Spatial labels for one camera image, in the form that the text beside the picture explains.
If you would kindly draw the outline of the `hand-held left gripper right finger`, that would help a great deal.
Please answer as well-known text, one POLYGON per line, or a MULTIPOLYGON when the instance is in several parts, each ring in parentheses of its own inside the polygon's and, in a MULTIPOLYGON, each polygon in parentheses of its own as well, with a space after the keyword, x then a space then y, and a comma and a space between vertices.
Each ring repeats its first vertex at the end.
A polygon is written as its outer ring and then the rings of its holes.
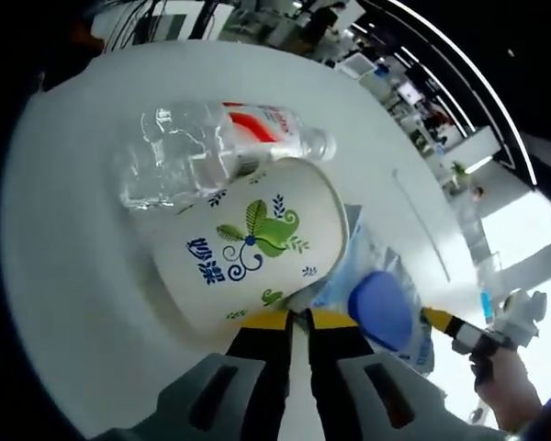
POLYGON ((502 440, 450 413, 443 392, 390 353, 376 353, 349 316, 306 312, 311 391, 328 440, 502 440))

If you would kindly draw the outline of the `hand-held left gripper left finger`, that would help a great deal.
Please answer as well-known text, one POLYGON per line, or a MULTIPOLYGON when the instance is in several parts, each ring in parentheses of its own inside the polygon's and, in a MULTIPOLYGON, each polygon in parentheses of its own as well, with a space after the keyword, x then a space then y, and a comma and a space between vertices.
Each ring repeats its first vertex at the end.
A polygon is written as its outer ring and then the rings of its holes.
POLYGON ((212 353, 158 395, 155 411, 96 440, 276 440, 288 394, 290 312, 247 318, 225 354, 212 353))

